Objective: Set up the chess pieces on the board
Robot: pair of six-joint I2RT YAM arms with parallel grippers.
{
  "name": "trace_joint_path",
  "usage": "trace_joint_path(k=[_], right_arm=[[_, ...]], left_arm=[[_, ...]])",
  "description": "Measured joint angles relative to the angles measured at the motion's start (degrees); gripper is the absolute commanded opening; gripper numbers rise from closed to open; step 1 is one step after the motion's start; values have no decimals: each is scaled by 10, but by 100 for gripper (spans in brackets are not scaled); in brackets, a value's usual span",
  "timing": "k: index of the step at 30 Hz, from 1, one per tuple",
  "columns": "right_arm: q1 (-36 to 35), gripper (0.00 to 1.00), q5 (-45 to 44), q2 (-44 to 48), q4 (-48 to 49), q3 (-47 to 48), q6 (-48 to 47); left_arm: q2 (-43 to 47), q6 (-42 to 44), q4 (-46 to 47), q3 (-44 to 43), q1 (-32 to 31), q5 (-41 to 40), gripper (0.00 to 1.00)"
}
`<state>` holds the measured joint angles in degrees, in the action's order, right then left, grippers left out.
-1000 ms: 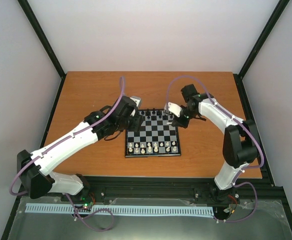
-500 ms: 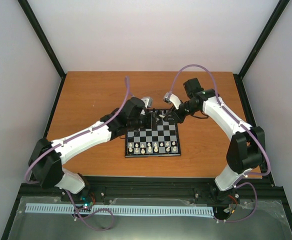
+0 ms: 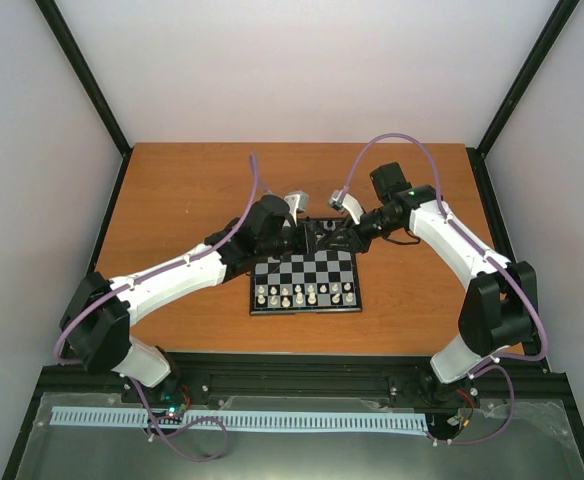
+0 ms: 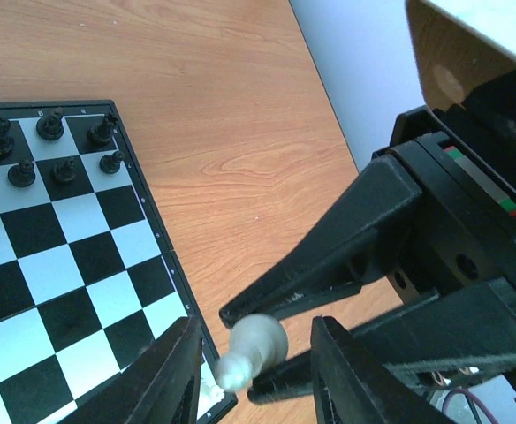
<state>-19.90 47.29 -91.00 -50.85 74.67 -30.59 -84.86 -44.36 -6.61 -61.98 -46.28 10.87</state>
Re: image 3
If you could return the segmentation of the black silver chess board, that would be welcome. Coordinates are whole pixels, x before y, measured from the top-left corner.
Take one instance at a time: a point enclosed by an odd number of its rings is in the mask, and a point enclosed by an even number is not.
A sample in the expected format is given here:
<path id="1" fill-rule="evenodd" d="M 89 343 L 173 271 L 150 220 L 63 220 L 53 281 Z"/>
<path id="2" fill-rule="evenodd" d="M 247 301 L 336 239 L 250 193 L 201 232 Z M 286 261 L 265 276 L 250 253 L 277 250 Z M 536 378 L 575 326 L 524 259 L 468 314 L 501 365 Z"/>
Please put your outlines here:
<path id="1" fill-rule="evenodd" d="M 259 285 L 266 289 L 264 295 L 257 293 Z M 303 288 L 304 303 L 295 303 L 294 288 Z M 270 305 L 270 287 L 278 290 L 278 305 Z M 282 296 L 280 288 L 287 286 L 289 295 Z M 315 292 L 317 303 L 308 304 L 308 294 Z M 332 296 L 341 294 L 341 303 L 332 303 Z M 353 293 L 354 304 L 348 304 L 345 297 Z M 283 297 L 288 297 L 291 305 L 281 305 Z M 308 255 L 287 255 L 268 258 L 257 263 L 250 272 L 250 314 L 283 315 L 295 313 L 358 313 L 363 310 L 361 287 L 358 277 L 356 255 L 339 250 L 319 250 Z"/>

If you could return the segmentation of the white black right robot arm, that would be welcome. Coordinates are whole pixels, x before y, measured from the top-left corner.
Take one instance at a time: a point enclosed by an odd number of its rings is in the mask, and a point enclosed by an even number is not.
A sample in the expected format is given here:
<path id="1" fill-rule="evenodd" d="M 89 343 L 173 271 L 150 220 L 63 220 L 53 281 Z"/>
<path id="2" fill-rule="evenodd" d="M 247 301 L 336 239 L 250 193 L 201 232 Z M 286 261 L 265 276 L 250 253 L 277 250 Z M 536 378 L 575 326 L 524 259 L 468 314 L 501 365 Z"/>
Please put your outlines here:
<path id="1" fill-rule="evenodd" d="M 377 168 L 370 178 L 380 207 L 366 211 L 347 189 L 334 191 L 329 205 L 348 217 L 321 243 L 365 253 L 374 239 L 404 230 L 431 247 L 456 275 L 465 289 L 458 333 L 430 359 L 430 394 L 533 337 L 536 273 L 528 263 L 514 263 L 489 248 L 459 221 L 433 186 L 412 186 L 398 163 Z"/>

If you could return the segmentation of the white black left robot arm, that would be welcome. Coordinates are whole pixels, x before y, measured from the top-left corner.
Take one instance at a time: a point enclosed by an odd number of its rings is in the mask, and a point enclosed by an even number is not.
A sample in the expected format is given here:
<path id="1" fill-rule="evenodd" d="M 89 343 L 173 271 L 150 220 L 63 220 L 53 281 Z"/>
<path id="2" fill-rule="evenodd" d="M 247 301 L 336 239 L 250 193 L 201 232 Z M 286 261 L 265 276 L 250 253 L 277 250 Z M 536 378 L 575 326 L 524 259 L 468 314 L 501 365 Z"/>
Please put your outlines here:
<path id="1" fill-rule="evenodd" d="M 158 402 L 173 400 L 180 378 L 167 353 L 136 339 L 131 328 L 154 311 L 198 290 L 227 283 L 259 262 L 306 254 L 312 235 L 298 213 L 309 196 L 262 196 L 248 212 L 185 254 L 147 270 L 112 279 L 98 272 L 79 283 L 60 322 L 70 364 L 89 374 L 117 373 L 142 384 Z"/>

